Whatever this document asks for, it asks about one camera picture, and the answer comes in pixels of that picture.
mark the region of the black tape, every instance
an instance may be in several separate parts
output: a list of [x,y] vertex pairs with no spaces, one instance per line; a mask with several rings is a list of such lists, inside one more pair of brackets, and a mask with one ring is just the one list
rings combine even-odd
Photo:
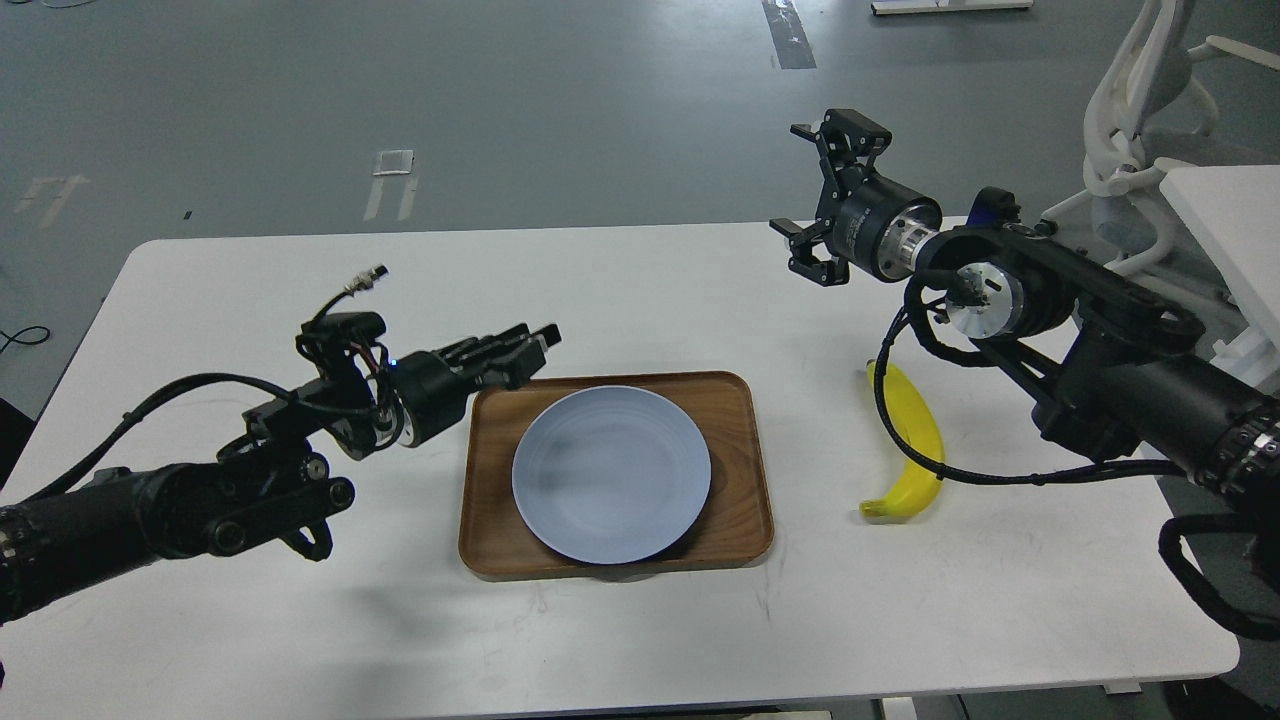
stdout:
[[778,67],[783,70],[810,70],[818,67],[813,49],[804,35],[800,15],[791,0],[760,0],[764,19],[769,20],[773,47],[778,53]]

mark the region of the screw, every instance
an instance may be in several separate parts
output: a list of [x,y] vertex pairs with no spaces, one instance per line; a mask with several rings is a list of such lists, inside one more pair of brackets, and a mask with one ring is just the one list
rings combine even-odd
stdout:
[[310,480],[323,480],[329,477],[329,464],[325,462],[324,457],[312,455],[302,465],[302,471],[306,473]]
[[351,505],[351,501],[352,493],[348,483],[339,480],[329,486],[329,502],[332,502],[334,507],[346,507]]
[[236,552],[244,547],[244,528],[234,520],[224,520],[214,528],[214,544],[223,552]]

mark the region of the robotic hand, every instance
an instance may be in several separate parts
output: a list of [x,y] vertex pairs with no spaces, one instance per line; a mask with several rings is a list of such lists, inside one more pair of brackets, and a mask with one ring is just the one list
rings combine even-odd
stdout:
[[[1096,265],[1021,224],[1014,196],[988,187],[963,227],[940,232],[938,204],[874,168],[892,136],[854,110],[828,110],[817,131],[791,132],[818,147],[824,178],[815,222],[771,225],[787,238],[788,266],[823,286],[849,282],[849,264],[882,282],[908,279],[904,306],[876,363],[881,419],[911,460],[938,477],[978,484],[1078,483],[1139,474],[1185,474],[1234,511],[1174,518],[1160,553],[1193,600],[1224,628],[1280,639],[1280,621],[1230,606],[1187,560],[1181,538],[1256,536],[1254,569],[1280,593],[1280,400],[1196,357],[1204,332],[1188,310]],[[826,245],[829,259],[813,250]],[[943,296],[925,302],[925,290]],[[1079,318],[1061,361],[1021,342]],[[975,350],[933,333],[950,323]],[[916,452],[893,429],[883,401],[890,346],[910,327],[934,356],[996,366],[1036,401],[1041,437],[1094,464],[1023,477],[972,473]],[[1115,461],[1146,441],[1170,461]]]
[[[527,383],[561,340],[556,325],[530,332],[520,324],[390,360],[378,342],[387,332],[378,314],[329,314],[385,274],[379,266],[357,275],[302,325],[297,350],[315,364],[317,379],[292,391],[225,373],[169,383],[64,475],[0,507],[0,623],[161,557],[232,556],[279,538],[308,560],[324,560],[333,550],[325,518],[349,507],[356,491],[347,478],[329,475],[308,436],[328,432],[355,460],[397,441],[415,447],[461,420],[472,392]],[[244,436],[215,462],[100,470],[69,492],[148,413],[218,382],[250,384],[275,400],[243,414]]]

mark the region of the gray floor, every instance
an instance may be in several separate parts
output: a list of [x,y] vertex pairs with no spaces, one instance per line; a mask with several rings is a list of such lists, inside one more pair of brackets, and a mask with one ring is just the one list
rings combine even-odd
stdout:
[[[778,68],[758,0],[0,4],[0,329],[54,332],[0,355],[0,397],[40,413],[148,240],[803,218],[819,179],[786,128],[829,106],[892,129],[882,170],[950,213],[983,184],[1038,213],[1078,190],[1084,105],[1140,5],[873,18],[864,0],[799,3],[815,69]],[[1274,0],[1201,3],[1189,37],[1280,50],[1277,19]],[[1221,136],[1280,154],[1280,78],[1204,70]],[[397,179],[365,220],[372,155],[401,147],[417,151],[413,211],[397,219]],[[65,183],[14,211],[33,179],[74,176],[88,182],[51,222]],[[1277,703],[1265,652],[1247,646],[1234,676]],[[1167,717],[1155,693],[1094,688],[970,710]]]

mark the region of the connector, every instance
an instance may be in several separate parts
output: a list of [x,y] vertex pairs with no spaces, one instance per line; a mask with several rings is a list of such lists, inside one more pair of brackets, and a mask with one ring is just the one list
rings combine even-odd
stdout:
[[376,265],[364,273],[360,273],[343,290],[348,295],[355,295],[365,290],[372,290],[374,283],[383,279],[387,275],[387,265]]

